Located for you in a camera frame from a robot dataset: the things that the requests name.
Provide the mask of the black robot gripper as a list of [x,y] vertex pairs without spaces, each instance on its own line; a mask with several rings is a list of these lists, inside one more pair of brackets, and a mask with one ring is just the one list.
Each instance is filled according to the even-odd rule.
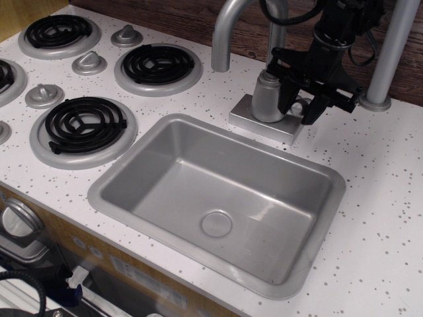
[[348,48],[348,45],[336,45],[318,35],[304,52],[273,48],[266,72],[279,79],[280,113],[287,114],[300,90],[313,96],[303,116],[304,125],[313,125],[328,107],[353,112],[363,88],[342,65]]

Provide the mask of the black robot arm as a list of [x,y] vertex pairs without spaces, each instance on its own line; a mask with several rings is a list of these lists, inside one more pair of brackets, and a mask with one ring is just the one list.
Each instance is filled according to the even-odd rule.
[[382,1],[317,1],[304,15],[278,18],[267,8],[260,7],[266,18],[278,26],[291,26],[319,15],[313,27],[313,41],[307,51],[286,48],[272,49],[272,60],[266,72],[279,79],[281,99],[278,110],[287,114],[298,92],[313,95],[301,123],[311,125],[328,107],[336,106],[352,112],[364,88],[342,65],[345,54],[350,55],[357,36],[366,36],[373,51],[377,43],[371,29],[380,24],[385,14]]

